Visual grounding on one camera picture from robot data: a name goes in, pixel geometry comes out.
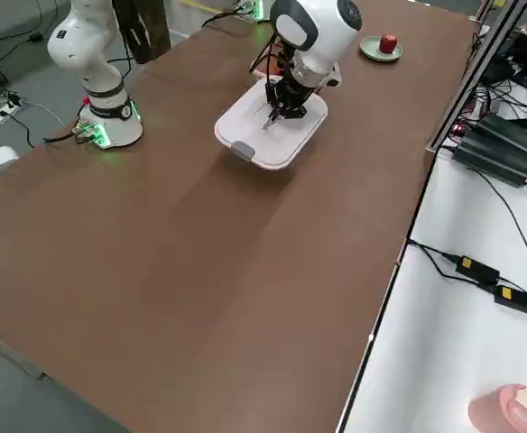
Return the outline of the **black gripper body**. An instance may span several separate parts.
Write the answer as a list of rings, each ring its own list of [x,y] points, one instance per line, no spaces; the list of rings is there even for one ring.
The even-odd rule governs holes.
[[[304,106],[314,88],[308,88],[299,82],[284,77],[280,80],[269,80],[266,83],[266,97],[268,104],[282,102],[282,111],[287,106]]]

